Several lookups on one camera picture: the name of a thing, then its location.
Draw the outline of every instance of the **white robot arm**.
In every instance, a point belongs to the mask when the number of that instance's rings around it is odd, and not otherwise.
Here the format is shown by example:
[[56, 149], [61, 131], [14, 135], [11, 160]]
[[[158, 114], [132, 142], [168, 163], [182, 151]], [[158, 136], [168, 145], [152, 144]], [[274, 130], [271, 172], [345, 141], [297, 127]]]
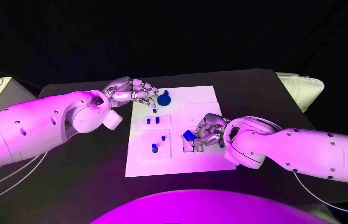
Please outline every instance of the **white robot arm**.
[[113, 130], [122, 117], [112, 107], [128, 101], [155, 107], [158, 89], [122, 77], [102, 91], [70, 92], [15, 104], [0, 111], [0, 166], [44, 153], [102, 124]]
[[293, 128], [281, 130], [261, 118], [247, 116], [228, 120], [208, 113], [194, 137], [192, 146], [224, 144], [224, 157], [235, 165], [257, 169], [267, 156], [289, 171], [348, 182], [346, 135]]

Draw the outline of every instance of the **white board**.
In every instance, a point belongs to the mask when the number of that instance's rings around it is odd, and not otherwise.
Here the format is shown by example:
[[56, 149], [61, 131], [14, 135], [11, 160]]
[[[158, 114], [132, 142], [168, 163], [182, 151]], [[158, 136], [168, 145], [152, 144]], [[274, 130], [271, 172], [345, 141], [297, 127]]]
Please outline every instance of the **white board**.
[[142, 104], [132, 105], [125, 177], [234, 170], [235, 165], [222, 157], [225, 148], [217, 144], [204, 146], [201, 152], [197, 148], [192, 152], [182, 151], [182, 133], [194, 132], [207, 113], [221, 115], [212, 86], [165, 88], [159, 89], [159, 95], [164, 90], [171, 103], [165, 107], [156, 104], [156, 113]]

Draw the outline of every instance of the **white pillow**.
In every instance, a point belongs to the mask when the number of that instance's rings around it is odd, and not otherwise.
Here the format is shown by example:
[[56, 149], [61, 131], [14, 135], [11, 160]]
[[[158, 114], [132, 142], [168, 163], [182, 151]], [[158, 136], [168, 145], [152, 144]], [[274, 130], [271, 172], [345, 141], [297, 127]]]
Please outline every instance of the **white pillow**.
[[304, 112], [320, 95], [325, 87], [323, 82], [316, 78], [303, 77], [297, 74], [277, 72], [276, 74], [302, 112]]

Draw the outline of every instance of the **dark table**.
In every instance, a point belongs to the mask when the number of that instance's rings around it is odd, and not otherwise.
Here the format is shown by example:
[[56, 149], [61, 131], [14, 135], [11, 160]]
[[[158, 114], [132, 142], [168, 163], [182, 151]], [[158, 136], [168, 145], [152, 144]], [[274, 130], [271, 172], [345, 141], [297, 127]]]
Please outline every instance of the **dark table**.
[[[312, 129], [270, 70], [188, 74], [142, 80], [158, 88], [212, 85], [224, 117], [257, 116], [283, 128]], [[47, 85], [40, 97], [100, 90], [107, 83]], [[66, 144], [48, 151], [36, 171], [0, 197], [1, 223], [86, 223], [130, 200], [181, 189], [235, 191], [291, 206], [317, 203], [299, 185], [293, 173], [268, 158], [258, 170], [238, 166], [237, 170], [230, 171], [125, 178], [132, 104], [115, 110], [123, 117], [117, 128], [110, 131], [100, 126], [92, 133], [77, 134]], [[325, 201], [335, 203], [348, 200], [348, 183], [304, 175], [299, 177]]]

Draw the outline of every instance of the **wire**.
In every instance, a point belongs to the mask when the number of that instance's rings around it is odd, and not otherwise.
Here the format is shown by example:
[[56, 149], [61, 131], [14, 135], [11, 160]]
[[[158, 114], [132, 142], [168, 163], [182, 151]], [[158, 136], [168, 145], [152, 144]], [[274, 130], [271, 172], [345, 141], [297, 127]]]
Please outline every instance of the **wire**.
[[11, 173], [11, 174], [8, 174], [5, 177], [2, 177], [1, 179], [0, 179], [0, 182], [2, 181], [2, 180], [5, 180], [14, 173], [17, 173], [25, 166], [28, 166], [28, 164], [37, 159], [37, 157], [38, 157], [38, 155]]
[[294, 177], [296, 177], [296, 179], [297, 179], [297, 181], [299, 181], [299, 183], [300, 183], [300, 185], [302, 185], [302, 187], [304, 188], [304, 190], [307, 191], [307, 193], [325, 204], [325, 205], [327, 205], [327, 206], [330, 206], [330, 207], [333, 207], [335, 209], [338, 209], [338, 210], [342, 210], [342, 211], [345, 211], [345, 212], [348, 212], [348, 210], [345, 210], [345, 209], [340, 209], [339, 207], [336, 207], [336, 206], [333, 206], [333, 205], [330, 205], [329, 203], [326, 203], [319, 197], [316, 197], [316, 195], [307, 190], [307, 188], [304, 187], [304, 185], [302, 184], [302, 182], [300, 182], [300, 180], [299, 180], [299, 177], [297, 177], [297, 175], [296, 175], [296, 172], [293, 172], [293, 174], [294, 174]]
[[36, 166], [34, 166], [34, 168], [30, 170], [30, 172], [27, 173], [27, 175], [21, 178], [21, 180], [5, 190], [5, 191], [2, 191], [1, 193], [0, 193], [0, 195], [2, 195], [25, 178], [27, 178], [27, 176], [31, 174], [31, 172], [34, 171], [34, 169], [37, 168], [37, 166], [38, 166], [38, 164], [41, 163], [41, 161], [43, 161], [43, 159], [44, 159], [44, 157], [46, 157], [46, 154], [48, 153], [48, 151], [44, 153], [44, 155], [43, 155], [43, 157], [41, 157], [41, 159], [40, 159], [40, 161], [38, 161], [38, 163], [36, 164]]

